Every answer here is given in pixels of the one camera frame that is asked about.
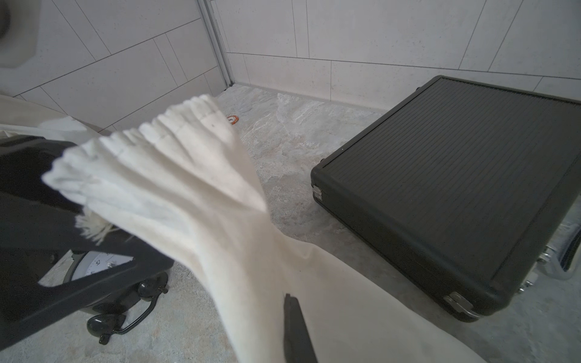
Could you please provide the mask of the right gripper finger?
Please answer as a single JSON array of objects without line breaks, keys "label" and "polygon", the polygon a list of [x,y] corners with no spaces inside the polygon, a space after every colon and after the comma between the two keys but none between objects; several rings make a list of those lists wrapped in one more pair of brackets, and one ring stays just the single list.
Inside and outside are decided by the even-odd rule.
[{"label": "right gripper finger", "polygon": [[287,363],[317,363],[300,302],[287,293],[284,297],[284,357]]}]

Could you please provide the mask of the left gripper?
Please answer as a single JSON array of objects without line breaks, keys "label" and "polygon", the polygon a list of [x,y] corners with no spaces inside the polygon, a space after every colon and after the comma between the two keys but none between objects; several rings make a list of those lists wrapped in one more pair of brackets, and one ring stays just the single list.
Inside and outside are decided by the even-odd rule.
[{"label": "left gripper", "polygon": [[7,349],[78,311],[103,345],[131,331],[126,314],[167,292],[174,262],[113,229],[103,242],[77,227],[81,207],[42,181],[70,142],[40,136],[1,141],[1,347]]}]

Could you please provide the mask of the white cloth soil bag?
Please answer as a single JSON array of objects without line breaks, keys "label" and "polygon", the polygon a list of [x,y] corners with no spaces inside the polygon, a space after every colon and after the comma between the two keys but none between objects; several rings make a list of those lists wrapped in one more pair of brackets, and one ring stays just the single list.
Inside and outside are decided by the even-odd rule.
[{"label": "white cloth soil bag", "polygon": [[476,352],[322,248],[273,223],[235,129],[208,95],[68,148],[42,180],[186,266],[240,362],[286,362],[284,297],[318,362],[479,362]]}]

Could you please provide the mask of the left corner aluminium profile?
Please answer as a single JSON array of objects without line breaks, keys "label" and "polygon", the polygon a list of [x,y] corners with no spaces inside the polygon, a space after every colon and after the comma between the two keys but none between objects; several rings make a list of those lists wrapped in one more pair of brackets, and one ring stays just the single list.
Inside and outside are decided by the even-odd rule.
[{"label": "left corner aluminium profile", "polygon": [[207,32],[212,43],[216,60],[219,64],[220,71],[228,87],[234,85],[234,80],[231,74],[231,68],[228,60],[228,55],[225,49],[225,42],[219,31],[219,22],[214,14],[213,7],[210,0],[198,0],[201,16],[204,19]]}]

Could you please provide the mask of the black ribbed briefcase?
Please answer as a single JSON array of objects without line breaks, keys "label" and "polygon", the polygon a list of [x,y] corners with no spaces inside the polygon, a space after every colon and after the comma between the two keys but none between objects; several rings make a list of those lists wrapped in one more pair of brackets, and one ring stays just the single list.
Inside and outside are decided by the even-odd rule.
[{"label": "black ribbed briefcase", "polygon": [[315,201],[449,314],[580,265],[579,101],[437,76],[323,159]]}]

